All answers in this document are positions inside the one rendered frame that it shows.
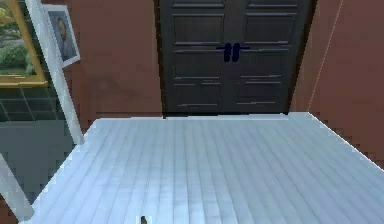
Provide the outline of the black double room door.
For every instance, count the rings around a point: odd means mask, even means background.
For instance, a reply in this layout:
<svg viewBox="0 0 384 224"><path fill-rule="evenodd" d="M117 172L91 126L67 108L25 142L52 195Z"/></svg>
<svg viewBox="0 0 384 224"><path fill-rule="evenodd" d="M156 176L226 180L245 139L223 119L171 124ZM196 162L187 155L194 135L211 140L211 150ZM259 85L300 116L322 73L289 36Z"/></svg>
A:
<svg viewBox="0 0 384 224"><path fill-rule="evenodd" d="M286 114L314 0L159 0L166 112ZM237 62L218 47L246 46Z"/></svg>

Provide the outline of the white framed portrait picture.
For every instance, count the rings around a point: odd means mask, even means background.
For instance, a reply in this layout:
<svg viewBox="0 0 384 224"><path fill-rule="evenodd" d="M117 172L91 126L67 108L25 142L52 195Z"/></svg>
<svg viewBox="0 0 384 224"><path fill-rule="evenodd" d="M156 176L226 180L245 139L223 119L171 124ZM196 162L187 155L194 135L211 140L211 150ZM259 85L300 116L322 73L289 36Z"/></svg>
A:
<svg viewBox="0 0 384 224"><path fill-rule="evenodd" d="M43 9L49 19L62 67L65 68L79 61L80 53L68 7L66 5L44 4Z"/></svg>

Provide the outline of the gold framed landscape picture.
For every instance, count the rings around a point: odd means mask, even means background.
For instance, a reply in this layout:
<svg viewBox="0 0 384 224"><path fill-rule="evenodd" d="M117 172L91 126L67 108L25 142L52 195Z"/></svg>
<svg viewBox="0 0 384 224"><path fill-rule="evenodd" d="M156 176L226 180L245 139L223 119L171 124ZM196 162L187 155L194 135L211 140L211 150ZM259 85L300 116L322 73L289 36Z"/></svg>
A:
<svg viewBox="0 0 384 224"><path fill-rule="evenodd" d="M0 0L0 88L48 85L26 0Z"/></svg>

